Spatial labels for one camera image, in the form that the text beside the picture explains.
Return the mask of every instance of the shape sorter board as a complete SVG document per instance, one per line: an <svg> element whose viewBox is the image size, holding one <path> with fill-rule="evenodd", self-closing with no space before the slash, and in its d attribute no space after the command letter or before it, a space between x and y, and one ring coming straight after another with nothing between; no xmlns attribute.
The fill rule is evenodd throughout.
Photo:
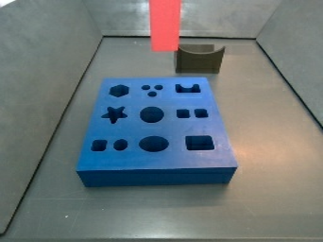
<svg viewBox="0 0 323 242"><path fill-rule="evenodd" d="M77 173L85 186L229 182L237 162L207 78L105 78Z"/></svg>

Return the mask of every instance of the square hole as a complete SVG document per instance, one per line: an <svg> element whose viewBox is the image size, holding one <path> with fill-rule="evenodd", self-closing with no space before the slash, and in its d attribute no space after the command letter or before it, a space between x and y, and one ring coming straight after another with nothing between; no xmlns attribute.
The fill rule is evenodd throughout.
<svg viewBox="0 0 323 242"><path fill-rule="evenodd" d="M204 109L196 109L194 110L194 114L196 114L196 117L197 118L200 118L200 117L208 117L207 110L204 110Z"/></svg>
<svg viewBox="0 0 323 242"><path fill-rule="evenodd" d="M176 110L176 117L177 118L189 118L189 111L188 110Z"/></svg>
<svg viewBox="0 0 323 242"><path fill-rule="evenodd" d="M106 144L105 140L94 140L92 142L90 150L92 151L104 151L105 150L105 144Z"/></svg>
<svg viewBox="0 0 323 242"><path fill-rule="evenodd" d="M185 136L185 145L188 150L212 150L215 144L209 135Z"/></svg>

